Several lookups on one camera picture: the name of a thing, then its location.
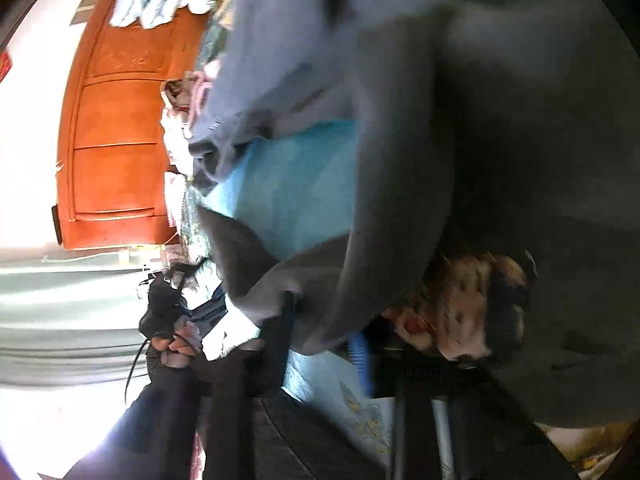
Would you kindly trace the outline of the person's dark sleeved forearm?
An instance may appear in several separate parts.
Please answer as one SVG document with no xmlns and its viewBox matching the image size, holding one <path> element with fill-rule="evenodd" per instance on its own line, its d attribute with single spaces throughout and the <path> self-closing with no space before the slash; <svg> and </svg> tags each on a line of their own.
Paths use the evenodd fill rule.
<svg viewBox="0 0 640 480">
<path fill-rule="evenodd" d="M 202 385 L 194 355 L 164 351 L 151 381 L 104 442 L 77 462 L 67 479 L 191 477 Z"/>
</svg>

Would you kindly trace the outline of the person's left hand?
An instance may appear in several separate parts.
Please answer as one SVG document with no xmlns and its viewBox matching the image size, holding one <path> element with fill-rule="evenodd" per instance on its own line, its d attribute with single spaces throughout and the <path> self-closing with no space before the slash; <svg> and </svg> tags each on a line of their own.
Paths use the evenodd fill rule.
<svg viewBox="0 0 640 480">
<path fill-rule="evenodd" d="M 190 367 L 192 361 L 202 353 L 202 338 L 198 326 L 186 321 L 170 339 L 152 338 L 151 346 L 160 354 L 160 364 L 181 370 Z"/>
</svg>

